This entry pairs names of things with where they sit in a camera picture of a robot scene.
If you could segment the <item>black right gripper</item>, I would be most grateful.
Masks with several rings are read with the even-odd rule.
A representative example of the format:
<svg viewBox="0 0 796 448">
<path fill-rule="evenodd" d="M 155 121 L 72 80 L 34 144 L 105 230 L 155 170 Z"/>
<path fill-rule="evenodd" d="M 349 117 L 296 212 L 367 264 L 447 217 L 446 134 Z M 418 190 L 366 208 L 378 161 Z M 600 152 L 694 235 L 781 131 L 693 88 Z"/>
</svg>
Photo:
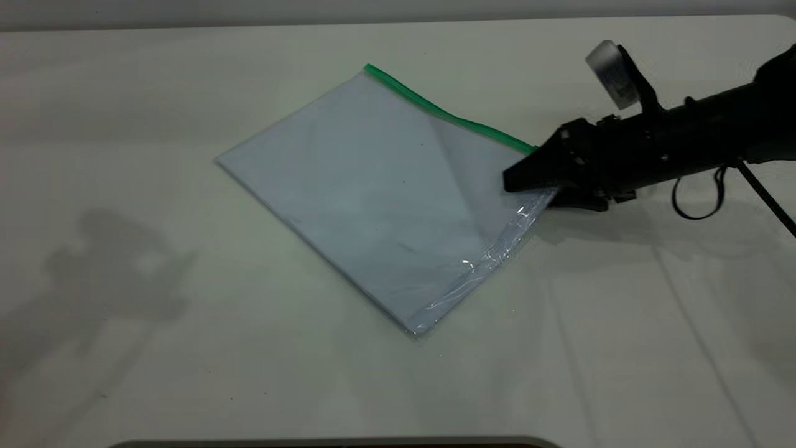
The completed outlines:
<svg viewBox="0 0 796 448">
<path fill-rule="evenodd" d="M 608 202 L 634 199 L 635 190 L 677 178 L 673 164 L 677 120 L 670 111 L 583 118 L 502 173 L 508 193 L 559 187 L 550 208 L 606 212 Z"/>
</svg>

